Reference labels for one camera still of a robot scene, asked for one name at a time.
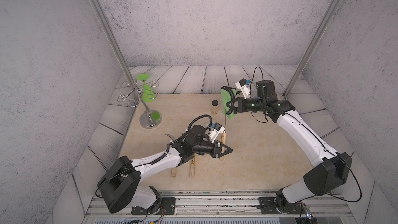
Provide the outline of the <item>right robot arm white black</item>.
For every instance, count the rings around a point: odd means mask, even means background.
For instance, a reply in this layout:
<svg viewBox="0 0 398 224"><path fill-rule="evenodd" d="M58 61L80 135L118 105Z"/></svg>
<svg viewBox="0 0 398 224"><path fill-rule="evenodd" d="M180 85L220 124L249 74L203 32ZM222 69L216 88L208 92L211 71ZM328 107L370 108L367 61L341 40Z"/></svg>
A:
<svg viewBox="0 0 398 224"><path fill-rule="evenodd" d="M291 208L303 200L330 195L331 191L344 185L349 175L354 174L351 169L352 157L327 144L307 125L288 100L278 99L273 81L257 82L256 97L251 97L247 82L242 79L235 88L221 88L224 114L231 117L238 113L262 112L266 119L271 119L293 138L313 167L301 180L277 191L276 210L288 214Z"/></svg>

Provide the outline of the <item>green microfiber rag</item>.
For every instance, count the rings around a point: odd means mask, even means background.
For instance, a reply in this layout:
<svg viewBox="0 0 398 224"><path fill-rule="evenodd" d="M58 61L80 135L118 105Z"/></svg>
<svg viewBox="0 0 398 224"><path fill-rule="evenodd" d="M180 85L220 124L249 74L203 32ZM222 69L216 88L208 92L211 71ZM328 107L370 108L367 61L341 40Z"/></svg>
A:
<svg viewBox="0 0 398 224"><path fill-rule="evenodd" d="M231 107L235 100L237 90L235 88L223 86L221 87L221 97L223 103L222 113L229 119L234 119L235 110Z"/></svg>

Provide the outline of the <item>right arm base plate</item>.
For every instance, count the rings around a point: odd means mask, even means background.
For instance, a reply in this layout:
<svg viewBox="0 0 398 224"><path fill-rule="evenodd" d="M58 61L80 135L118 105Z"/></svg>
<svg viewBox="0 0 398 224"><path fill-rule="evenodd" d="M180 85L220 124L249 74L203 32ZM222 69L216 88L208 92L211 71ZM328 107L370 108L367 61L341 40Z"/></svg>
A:
<svg viewBox="0 0 398 224"><path fill-rule="evenodd" d="M282 214L282 215L298 215L305 211L305 204L303 202L289 203L281 196L276 197L260 197L257 209L261 214Z"/></svg>

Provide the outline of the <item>small jar black lid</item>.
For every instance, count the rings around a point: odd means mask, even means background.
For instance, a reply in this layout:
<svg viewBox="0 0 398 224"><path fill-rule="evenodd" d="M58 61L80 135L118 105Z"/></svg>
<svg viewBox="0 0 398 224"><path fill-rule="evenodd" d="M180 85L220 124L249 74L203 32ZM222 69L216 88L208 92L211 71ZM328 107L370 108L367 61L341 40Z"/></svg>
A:
<svg viewBox="0 0 398 224"><path fill-rule="evenodd" d="M219 102L217 100L213 100L211 103L210 112L213 115L216 115L219 112Z"/></svg>

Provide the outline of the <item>left aluminium corner post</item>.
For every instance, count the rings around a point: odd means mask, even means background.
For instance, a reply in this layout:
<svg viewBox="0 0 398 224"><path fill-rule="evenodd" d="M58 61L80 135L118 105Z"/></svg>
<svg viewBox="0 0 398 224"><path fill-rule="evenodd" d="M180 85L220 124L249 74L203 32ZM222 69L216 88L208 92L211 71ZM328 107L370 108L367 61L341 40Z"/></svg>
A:
<svg viewBox="0 0 398 224"><path fill-rule="evenodd" d="M104 13L104 11L102 9L100 0L89 0L89 2L90 2L91 6L92 6L92 8L94 10L94 13L95 13L97 19L99 20L99 23L100 23L100 25L102 27L102 30L105 33L105 36L106 36L108 42L111 45L111 48L112 48L112 50L113 50L113 52L114 52L114 54L115 54L115 56L116 56L116 58L118 60L118 63L120 65L124 75L126 76L126 79L128 81L127 84L133 90L136 89L137 88L137 82L133 78L129 68L127 67L126 60L125 60L125 58L123 56L123 53L122 53L122 51L121 51L121 49L120 49L120 47L118 45L118 42L117 42L117 40L116 40L116 38L115 38L115 36L113 34L112 28L111 28L110 24L107 21L107 18L106 18L105 13Z"/></svg>

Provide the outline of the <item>silver metal glass rack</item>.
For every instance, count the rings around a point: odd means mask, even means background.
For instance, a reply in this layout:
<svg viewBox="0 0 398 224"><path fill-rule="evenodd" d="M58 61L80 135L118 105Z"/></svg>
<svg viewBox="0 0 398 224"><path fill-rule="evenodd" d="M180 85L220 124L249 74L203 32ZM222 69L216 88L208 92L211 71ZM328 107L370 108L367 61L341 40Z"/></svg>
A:
<svg viewBox="0 0 398 224"><path fill-rule="evenodd" d="M162 121L162 115L158 110L153 110L148 106L148 103L155 100L157 93L154 88L159 85L156 80L146 83L143 81L142 86L132 86L128 82L123 82L121 87L132 87L127 94L123 93L118 96L117 102L124 102L128 100L129 107L137 107L142 104L144 107L144 113L140 116L140 125L145 129L153 129L160 125Z"/></svg>

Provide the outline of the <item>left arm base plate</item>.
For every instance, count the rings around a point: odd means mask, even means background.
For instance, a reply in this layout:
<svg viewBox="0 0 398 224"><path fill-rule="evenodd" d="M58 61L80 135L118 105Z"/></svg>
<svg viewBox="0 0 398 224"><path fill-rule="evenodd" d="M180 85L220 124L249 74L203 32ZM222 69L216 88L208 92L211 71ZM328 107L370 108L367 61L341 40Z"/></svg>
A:
<svg viewBox="0 0 398 224"><path fill-rule="evenodd" d="M174 215L176 207L176 198L162 198L161 201L156 200L155 203L148 209L134 206L131 214L138 215Z"/></svg>

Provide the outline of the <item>aluminium corner post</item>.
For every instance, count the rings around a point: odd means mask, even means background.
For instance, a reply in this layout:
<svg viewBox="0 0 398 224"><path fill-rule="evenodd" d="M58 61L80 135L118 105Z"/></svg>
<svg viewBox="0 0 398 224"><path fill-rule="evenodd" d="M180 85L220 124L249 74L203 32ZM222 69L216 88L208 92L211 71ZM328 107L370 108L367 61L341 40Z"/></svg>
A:
<svg viewBox="0 0 398 224"><path fill-rule="evenodd" d="M117 42L117 40L116 40L116 38L115 38L115 36L113 34L112 28L111 28L110 24L107 21L107 18L106 18L105 13L104 13L104 11L102 9L100 0L89 0L89 2L90 2L91 6L92 6L92 8L94 10L94 13L95 13L97 19L99 20L99 23L100 23L100 25L102 27L102 30L105 33L105 36L106 36L108 42L111 45L111 48L112 48L112 50L113 50L113 52L114 52L114 54L115 54L115 56L116 56L116 58L118 60L118 63L120 65L124 75L126 76L126 79L128 81L127 84L133 90L136 89L137 88L137 82L133 78L129 68L127 67L126 60L125 60L125 58L123 56L123 53L122 53L122 51L121 51L121 49L120 49L120 47L118 45L118 42Z"/></svg>
<svg viewBox="0 0 398 224"><path fill-rule="evenodd" d="M320 42L325 30L328 27L329 22L331 21L332 17L334 16L334 14L336 13L340 3L342 0L331 0L328 7L326 8L325 13L323 14L323 17L308 45L308 47L306 48L304 54L302 55L293 75L291 80L288 83L288 86L285 90L285 92L283 93L284 97L288 97L288 95L290 93L292 93L292 90L295 86L295 84L297 83L299 76L302 74L302 72L304 71L304 68L306 67L306 65L308 64L310 58L312 57L314 51L316 50L316 47L318 45L318 43Z"/></svg>

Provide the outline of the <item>aluminium rail frame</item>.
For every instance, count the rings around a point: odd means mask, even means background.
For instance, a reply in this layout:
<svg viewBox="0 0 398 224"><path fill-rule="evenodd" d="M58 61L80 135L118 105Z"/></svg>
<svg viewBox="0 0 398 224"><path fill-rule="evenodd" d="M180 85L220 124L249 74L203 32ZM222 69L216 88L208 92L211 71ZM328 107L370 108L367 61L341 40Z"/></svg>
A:
<svg viewBox="0 0 398 224"><path fill-rule="evenodd" d="M132 204L117 214L109 213L105 202L95 197L85 224L355 224L344 201L330 196L304 200L305 211L298 215L261 214L260 197L275 197L273 191L163 191L163 198L176 198L174 215L131 214Z"/></svg>

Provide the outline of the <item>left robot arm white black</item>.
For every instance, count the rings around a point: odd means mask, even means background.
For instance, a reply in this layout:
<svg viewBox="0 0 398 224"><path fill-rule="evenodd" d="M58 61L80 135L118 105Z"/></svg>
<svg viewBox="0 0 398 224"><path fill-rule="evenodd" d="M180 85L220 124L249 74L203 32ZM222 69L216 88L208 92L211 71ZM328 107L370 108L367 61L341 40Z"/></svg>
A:
<svg viewBox="0 0 398 224"><path fill-rule="evenodd" d="M219 141L211 141L205 127L194 125L179 138L170 141L163 152L133 160L127 156L118 158L100 179L97 188L111 214L129 204L146 210L148 214L155 214L161 208L162 197L153 186L140 186L145 179L181 166L191 161L195 154L221 158L232 151Z"/></svg>

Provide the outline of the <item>right aluminium corner post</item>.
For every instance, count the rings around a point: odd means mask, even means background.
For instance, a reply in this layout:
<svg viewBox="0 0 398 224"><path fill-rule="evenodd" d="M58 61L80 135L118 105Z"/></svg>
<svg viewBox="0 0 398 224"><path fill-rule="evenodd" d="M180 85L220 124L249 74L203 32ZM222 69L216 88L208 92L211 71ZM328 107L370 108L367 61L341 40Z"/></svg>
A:
<svg viewBox="0 0 398 224"><path fill-rule="evenodd" d="M314 51L316 50L316 47L318 45L318 43L320 42L325 30L328 27L329 22L331 21L332 17L334 16L334 14L336 13L340 3L342 0L331 0L328 7L326 8L325 13L323 14L323 17L308 45L308 47L306 48L304 54L302 55L293 75L291 80L288 83L288 86L285 90L285 92L283 93L284 97L288 97L288 95L290 93L292 93L292 90L295 86L295 84L297 83L299 76L302 74L302 72L304 71L304 68L306 67L306 65L308 64L310 58L312 57Z"/></svg>

